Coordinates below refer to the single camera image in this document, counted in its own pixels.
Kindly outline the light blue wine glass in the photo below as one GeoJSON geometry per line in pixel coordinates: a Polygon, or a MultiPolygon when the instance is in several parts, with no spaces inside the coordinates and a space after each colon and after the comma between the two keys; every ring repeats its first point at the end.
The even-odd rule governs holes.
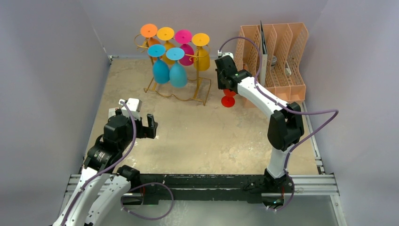
{"type": "Polygon", "coordinates": [[[187,84],[187,74],[184,67],[179,63],[185,56],[185,52],[181,48],[170,48],[166,52],[166,57],[172,61],[174,64],[169,71],[169,80],[173,87],[183,88],[187,84]]]}

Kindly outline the red wine glass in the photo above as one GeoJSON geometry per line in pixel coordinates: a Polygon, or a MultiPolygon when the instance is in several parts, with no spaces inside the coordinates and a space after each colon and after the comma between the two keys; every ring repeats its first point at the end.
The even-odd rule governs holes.
{"type": "Polygon", "coordinates": [[[221,99],[221,103],[224,107],[230,108],[235,105],[235,98],[234,96],[236,93],[230,89],[223,90],[224,96],[221,99]]]}

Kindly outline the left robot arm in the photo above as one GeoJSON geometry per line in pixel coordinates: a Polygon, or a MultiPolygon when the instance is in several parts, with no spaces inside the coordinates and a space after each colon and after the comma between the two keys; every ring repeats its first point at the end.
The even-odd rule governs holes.
{"type": "Polygon", "coordinates": [[[140,188],[138,170],[124,165],[117,174],[112,172],[134,132],[138,138],[155,138],[158,123],[152,114],[147,120],[148,126],[143,126],[141,119],[132,121],[121,113],[108,119],[103,134],[87,153],[77,187],[55,226],[97,226],[124,193],[140,188]]]}

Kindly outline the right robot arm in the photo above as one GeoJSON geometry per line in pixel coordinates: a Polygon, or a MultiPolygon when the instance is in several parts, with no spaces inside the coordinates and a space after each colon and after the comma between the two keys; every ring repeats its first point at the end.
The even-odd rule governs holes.
{"type": "Polygon", "coordinates": [[[269,121],[267,138],[272,145],[270,162],[265,169],[264,185],[271,192],[282,187],[287,178],[290,152],[304,135],[300,105],[288,103],[259,85],[247,70],[239,71],[231,56],[215,60],[218,88],[232,91],[252,102],[269,121]]]}

